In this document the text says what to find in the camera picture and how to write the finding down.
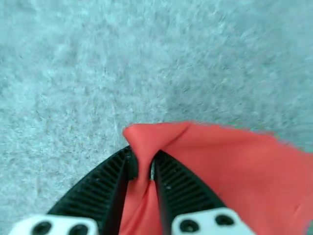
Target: screw hole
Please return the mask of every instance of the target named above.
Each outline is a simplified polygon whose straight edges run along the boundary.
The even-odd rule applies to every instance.
[[[68,235],[87,235],[88,228],[86,225],[78,224],[75,225],[70,231]]]
[[[48,221],[43,221],[37,224],[32,231],[32,235],[46,235],[49,233],[52,225]]]
[[[231,217],[224,214],[216,216],[215,221],[220,226],[230,226],[235,224],[234,220]]]
[[[186,233],[193,233],[200,229],[198,223],[191,219],[183,220],[180,223],[179,228],[182,232],[186,232]]]

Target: gray carpet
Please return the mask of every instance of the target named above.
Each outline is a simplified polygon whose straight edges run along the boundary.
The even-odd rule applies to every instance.
[[[0,234],[130,123],[271,130],[313,151],[311,0],[0,0]]]

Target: red fabric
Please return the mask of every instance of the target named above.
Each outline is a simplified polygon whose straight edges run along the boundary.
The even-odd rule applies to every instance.
[[[258,235],[303,235],[313,219],[313,154],[275,137],[191,122],[135,124],[124,137],[139,161],[121,235],[160,235],[153,156],[166,151],[210,186]]]

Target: ridged rubber pad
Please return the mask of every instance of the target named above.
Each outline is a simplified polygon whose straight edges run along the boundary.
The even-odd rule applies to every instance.
[[[80,180],[48,214],[91,218],[100,235],[118,234],[128,181],[137,176],[137,159],[127,146]]]
[[[166,152],[159,151],[153,165],[165,234],[170,234],[172,222],[180,214],[226,207],[199,177]]]

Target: bolt hole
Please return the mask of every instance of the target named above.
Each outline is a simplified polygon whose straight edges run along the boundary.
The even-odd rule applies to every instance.
[[[37,224],[32,231],[32,235],[46,235],[49,233],[52,225],[48,221],[43,221]]]
[[[224,214],[216,216],[215,221],[220,226],[230,226],[235,224],[234,220],[231,217]]]
[[[87,234],[88,234],[87,226],[83,224],[78,224],[71,228],[68,235],[87,235]]]
[[[186,232],[186,233],[194,233],[200,229],[198,223],[191,219],[183,220],[180,223],[179,228],[182,232]]]

